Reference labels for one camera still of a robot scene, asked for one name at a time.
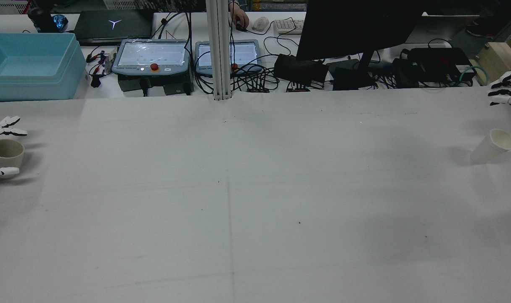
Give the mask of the bystander bare hand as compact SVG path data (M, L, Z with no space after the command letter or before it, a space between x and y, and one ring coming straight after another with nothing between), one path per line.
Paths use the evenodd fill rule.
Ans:
M249 25L249 17L244 10L236 2L230 2L228 9L235 25L239 24L242 29L247 29Z

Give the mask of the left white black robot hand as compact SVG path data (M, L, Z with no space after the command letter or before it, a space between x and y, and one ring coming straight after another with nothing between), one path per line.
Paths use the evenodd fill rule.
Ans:
M10 178L20 173L24 147L17 141L1 139L2 136L26 136L28 132L15 128L19 116L7 116L0 121L0 177Z

